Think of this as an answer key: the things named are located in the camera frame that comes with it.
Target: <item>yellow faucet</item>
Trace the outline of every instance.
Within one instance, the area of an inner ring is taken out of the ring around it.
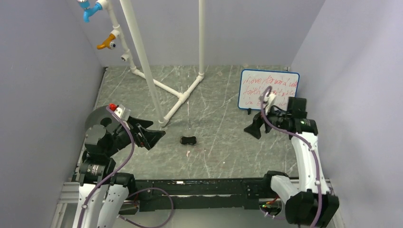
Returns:
[[[114,49],[116,47],[115,42],[113,41],[116,39],[116,36],[114,34],[109,34],[109,37],[100,45],[97,45],[96,48],[98,50],[104,49],[104,48],[109,48],[109,49]]]

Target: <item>blue faucet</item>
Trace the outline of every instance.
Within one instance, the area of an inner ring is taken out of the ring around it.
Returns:
[[[88,0],[77,0],[78,4],[81,6],[81,8],[84,9],[84,15],[83,19],[84,22],[88,23],[89,22],[89,17],[94,15],[98,10],[102,10],[102,5],[99,4],[98,2],[95,4],[94,7],[90,8],[90,4]]]

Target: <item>white pvc pipe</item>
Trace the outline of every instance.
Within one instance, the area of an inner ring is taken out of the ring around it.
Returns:
[[[204,77],[204,38],[205,38],[206,3],[199,0],[199,76]]]
[[[137,20],[134,15],[132,3],[130,0],[120,0],[120,4],[122,5],[123,13],[126,17],[126,22],[127,25],[129,26],[130,34],[132,35],[132,39],[137,50],[137,55],[139,57],[140,64],[144,71],[144,76],[145,80],[147,81],[148,88],[150,90],[151,99],[153,100],[155,110],[158,115],[158,121],[160,122],[160,124],[166,124],[168,120],[164,119],[162,114],[161,104],[157,95],[157,90],[155,89],[153,76],[151,74],[150,65],[148,64],[147,55],[145,53],[143,40],[141,39]]]
[[[144,73],[141,72],[141,71],[138,70],[138,69],[132,71],[132,73],[135,74],[135,75],[138,75],[138,76],[140,76],[140,77],[142,77],[142,78],[145,78]],[[155,84],[156,86],[160,87],[161,89],[166,90],[167,92],[169,92],[169,93],[175,95],[175,96],[178,97],[178,98],[181,98],[181,97],[183,96],[182,93],[179,93],[178,91],[172,89],[171,87],[169,87],[169,86],[167,86],[167,85],[165,85],[165,84],[163,84],[163,83],[161,83],[161,82],[159,82],[159,81],[157,81],[157,80],[155,80],[155,79],[153,79],[153,80],[154,80],[154,84]]]
[[[111,19],[112,26],[113,26],[114,30],[118,31],[119,35],[117,37],[119,37],[119,39],[120,39],[120,43],[122,44],[122,47],[123,47],[123,50],[125,51],[125,54],[129,56],[129,58],[127,58],[127,60],[129,61],[130,69],[131,70],[136,70],[136,65],[133,62],[132,53],[130,52],[129,46],[127,46],[127,43],[126,43],[125,36],[123,34],[122,28],[120,27],[119,22],[117,22],[117,18],[116,18],[115,12],[113,10],[112,3],[110,2],[110,0],[99,0],[97,2],[99,2],[102,5],[102,7],[104,9],[106,9],[106,11],[108,12],[109,17]]]
[[[172,109],[168,112],[168,114],[164,117],[166,120],[170,120],[170,118],[175,114],[175,112],[181,107],[183,103],[189,98],[192,91],[196,88],[196,86],[203,80],[202,76],[197,76],[196,80],[191,84],[191,86],[183,93],[183,97],[179,98],[179,101],[172,107]]]

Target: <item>whiteboard blue frame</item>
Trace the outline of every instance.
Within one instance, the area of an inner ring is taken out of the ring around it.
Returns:
[[[242,75],[243,75],[243,71],[245,70],[249,70],[249,71],[264,71],[264,72],[276,72],[276,73],[287,73],[287,74],[296,74],[298,75],[298,81],[297,81],[297,87],[295,88],[295,95],[297,95],[297,91],[298,91],[298,85],[299,85],[299,78],[300,75],[297,72],[288,72],[288,71],[276,71],[276,70],[257,70],[257,69],[243,69],[240,73],[240,87],[242,86]],[[241,110],[248,110],[248,108],[241,108],[239,107],[239,100],[240,100],[240,89],[239,89],[239,93],[238,93],[238,108]]]

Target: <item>red button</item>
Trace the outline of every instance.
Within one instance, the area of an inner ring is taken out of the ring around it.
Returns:
[[[113,104],[113,103],[110,103],[110,104],[109,104],[109,108],[110,108],[112,111],[115,111],[115,110],[117,109],[117,106],[116,106],[115,104]]]

